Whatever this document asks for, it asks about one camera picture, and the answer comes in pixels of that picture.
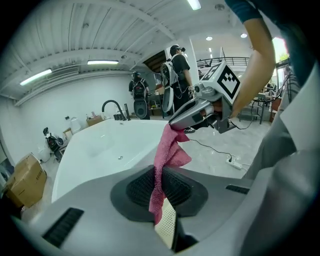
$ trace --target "white bathtub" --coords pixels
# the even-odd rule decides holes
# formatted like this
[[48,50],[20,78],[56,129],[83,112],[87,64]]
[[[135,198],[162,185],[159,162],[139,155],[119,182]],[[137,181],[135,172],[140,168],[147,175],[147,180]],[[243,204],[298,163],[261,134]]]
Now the white bathtub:
[[153,164],[167,123],[108,119],[75,134],[59,165],[51,201],[86,181]]

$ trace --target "cardboard box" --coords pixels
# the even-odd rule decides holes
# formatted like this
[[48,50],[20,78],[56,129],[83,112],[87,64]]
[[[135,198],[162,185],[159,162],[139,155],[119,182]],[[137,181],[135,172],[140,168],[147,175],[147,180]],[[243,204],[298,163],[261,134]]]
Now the cardboard box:
[[98,123],[100,123],[102,121],[103,121],[103,119],[102,119],[102,117],[100,115],[97,115],[95,117],[91,117],[90,119],[86,120],[86,122],[87,122],[89,127],[90,126],[94,126],[94,125],[96,125],[96,124],[98,124]]
[[159,94],[164,94],[165,88],[163,86],[161,86],[160,88],[156,89],[155,91],[158,92]]
[[4,194],[20,208],[37,203],[44,192],[47,175],[33,154],[25,156],[6,182]]
[[71,138],[72,138],[72,136],[73,136],[72,131],[71,131],[71,128],[66,129],[66,130],[63,132],[63,135],[64,135],[64,137],[65,137],[68,141],[70,141]]

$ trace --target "human arm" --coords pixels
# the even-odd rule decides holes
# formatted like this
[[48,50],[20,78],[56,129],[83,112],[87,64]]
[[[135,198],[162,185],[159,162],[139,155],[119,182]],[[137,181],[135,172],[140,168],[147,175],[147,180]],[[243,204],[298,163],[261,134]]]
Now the human arm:
[[130,81],[130,83],[129,83],[129,92],[130,92],[130,95],[132,96],[132,94],[133,94],[133,85],[134,85],[134,83],[132,82],[132,81]]
[[147,81],[146,81],[145,79],[144,79],[143,84],[144,84],[144,87],[145,87],[146,93],[147,93],[147,94],[150,94],[149,84],[147,83]]
[[185,69],[182,72],[184,74],[186,82],[188,83],[188,86],[192,88],[193,85],[192,85],[192,79],[191,79],[190,71],[188,69]]
[[246,0],[225,2],[243,23],[253,48],[242,76],[241,89],[233,103],[231,117],[235,117],[268,83],[276,61],[272,37],[259,11]]

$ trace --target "power strip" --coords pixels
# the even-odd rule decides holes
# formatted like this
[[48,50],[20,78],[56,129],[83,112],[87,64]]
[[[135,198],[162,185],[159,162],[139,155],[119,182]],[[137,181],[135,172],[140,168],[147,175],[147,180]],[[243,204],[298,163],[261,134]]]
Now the power strip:
[[236,162],[236,161],[231,161],[231,162],[229,162],[229,158],[227,158],[226,159],[226,163],[228,164],[228,165],[230,165],[230,166],[232,166],[232,167],[234,167],[234,168],[237,168],[237,169],[239,169],[239,170],[242,170],[242,164],[240,164],[240,163],[238,163],[238,162]]

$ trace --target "black cap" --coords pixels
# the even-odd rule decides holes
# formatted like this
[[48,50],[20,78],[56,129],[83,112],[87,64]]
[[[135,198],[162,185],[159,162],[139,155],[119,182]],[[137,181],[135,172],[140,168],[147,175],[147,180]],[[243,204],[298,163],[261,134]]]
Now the black cap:
[[170,47],[170,54],[171,54],[171,55],[172,55],[172,52],[173,52],[174,50],[181,50],[182,52],[184,52],[184,51],[186,50],[186,48],[180,47],[179,45],[174,44],[174,45],[172,45],[172,46]]

